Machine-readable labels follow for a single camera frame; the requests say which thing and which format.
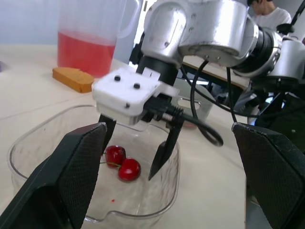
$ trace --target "black foam pad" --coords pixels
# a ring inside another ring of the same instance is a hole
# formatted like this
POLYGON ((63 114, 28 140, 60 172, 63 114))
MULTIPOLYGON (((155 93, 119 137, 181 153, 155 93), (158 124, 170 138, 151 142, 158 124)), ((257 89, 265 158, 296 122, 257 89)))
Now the black foam pad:
POLYGON ((305 155, 284 135, 233 126, 248 183, 273 229, 305 228, 305 155))
POLYGON ((104 124, 68 133, 0 217, 1 229, 80 229, 95 189, 104 124))

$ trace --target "clear plastic container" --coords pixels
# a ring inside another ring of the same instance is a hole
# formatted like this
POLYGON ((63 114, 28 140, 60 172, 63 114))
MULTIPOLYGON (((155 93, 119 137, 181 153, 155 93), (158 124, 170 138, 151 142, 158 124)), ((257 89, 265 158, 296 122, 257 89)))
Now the clear plastic container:
POLYGON ((140 10, 139 0, 61 0, 58 66, 97 78, 109 73, 116 41, 131 33, 140 10), (130 24, 120 31, 127 1, 135 10, 130 24))
MULTIPOLYGON (((94 106, 72 107, 18 139, 8 154, 14 193, 66 133, 94 124, 98 119, 94 106)), ((155 153, 167 136, 166 130, 152 124, 140 125, 137 129, 117 124, 109 145, 123 146, 127 156, 139 161, 142 173, 136 181, 124 183, 117 178, 116 169, 101 164, 83 229, 149 229, 171 208, 179 184, 178 144, 169 161, 148 181, 155 153)))

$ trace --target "container rim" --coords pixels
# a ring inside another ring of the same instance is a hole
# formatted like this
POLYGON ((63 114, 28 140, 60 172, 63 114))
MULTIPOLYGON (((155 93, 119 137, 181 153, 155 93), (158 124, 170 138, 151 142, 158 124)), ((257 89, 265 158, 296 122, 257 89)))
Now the container rim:
MULTIPOLYGON (((94 105, 77 105, 77 106, 72 106, 70 108, 67 108, 61 112, 59 112, 58 114, 52 116, 51 118, 47 119, 46 121, 42 122, 41 124, 39 124, 38 126, 36 126, 35 128, 31 129, 30 131, 26 132, 25 134, 23 134, 21 137, 19 137, 14 143, 13 145, 10 147, 9 151, 8 151, 8 155, 7 155, 7 163, 8 163, 8 166, 12 172, 13 175, 21 178, 22 180, 26 181, 28 179, 28 177, 24 176, 21 172, 19 172, 16 167, 14 166, 14 163, 12 161, 12 154, 13 154, 13 151, 15 149, 15 145, 22 141, 23 139, 25 139, 29 134, 32 134, 33 132, 35 132, 37 129, 41 128, 43 125, 47 124, 48 122, 50 122, 51 120, 57 118, 58 116, 66 113, 67 111, 69 110, 72 110, 72 109, 75 109, 75 108, 80 108, 80 107, 96 107, 94 105)), ((123 125, 123 124, 120 124, 118 123, 119 125, 121 126, 124 126, 124 127, 127 127, 129 129, 132 129, 132 130, 135 130, 135 131, 138 131, 138 132, 142 132, 140 130, 137 130, 137 129, 134 129, 132 127, 129 127, 129 126, 126 126, 126 125, 123 125)), ((157 125, 154 125, 154 124, 148 124, 148 125, 151 125, 151 126, 154 126, 158 129, 161 129, 167 133, 169 133, 168 130, 162 128, 162 127, 159 127, 157 125)), ((177 199, 177 196, 178 196, 178 187, 179 187, 179 179, 180 179, 180 146, 178 144, 178 142, 176 143, 176 147, 177 147, 177 155, 178 155, 178 174, 177 174, 177 182, 175 184, 175 189, 174 189, 174 195, 173 195, 173 198, 171 199, 171 201, 169 202, 169 204, 167 206, 165 206, 163 209, 155 212, 155 213, 152 213, 152 214, 147 214, 147 215, 132 215, 132 214, 126 214, 126 213, 123 213, 123 212, 120 212, 120 211, 109 211, 106 216, 103 218, 103 219, 96 219, 96 218, 93 218, 91 216, 86 216, 85 218, 85 221, 89 221, 89 222, 92 222, 92 223, 95 223, 95 224, 99 224, 99 223, 102 223, 103 221, 105 221, 107 219, 107 217, 109 215, 117 215, 117 216, 120 216, 120 217, 123 217, 123 218, 127 218, 127 219, 151 219, 151 218, 155 218, 157 216, 161 216, 163 215, 165 212, 167 212, 172 206, 173 204, 175 203, 176 199, 177 199)))

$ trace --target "white shirt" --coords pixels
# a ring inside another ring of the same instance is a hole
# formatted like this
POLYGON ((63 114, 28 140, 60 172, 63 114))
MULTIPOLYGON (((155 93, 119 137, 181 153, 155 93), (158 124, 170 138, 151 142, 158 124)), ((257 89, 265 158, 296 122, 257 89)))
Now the white shirt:
POLYGON ((280 24, 291 23, 290 14, 283 9, 276 8, 268 15, 258 15, 254 18, 255 22, 261 27, 267 27, 271 30, 276 30, 280 24))

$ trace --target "person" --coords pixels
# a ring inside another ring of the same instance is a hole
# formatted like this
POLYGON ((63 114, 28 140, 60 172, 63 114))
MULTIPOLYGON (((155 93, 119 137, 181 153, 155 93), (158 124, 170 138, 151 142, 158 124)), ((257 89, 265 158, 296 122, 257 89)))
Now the person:
POLYGON ((290 14, 274 5, 272 0, 248 0, 248 5, 252 6, 256 16, 255 22, 265 28, 276 30, 281 24, 290 24, 290 14))

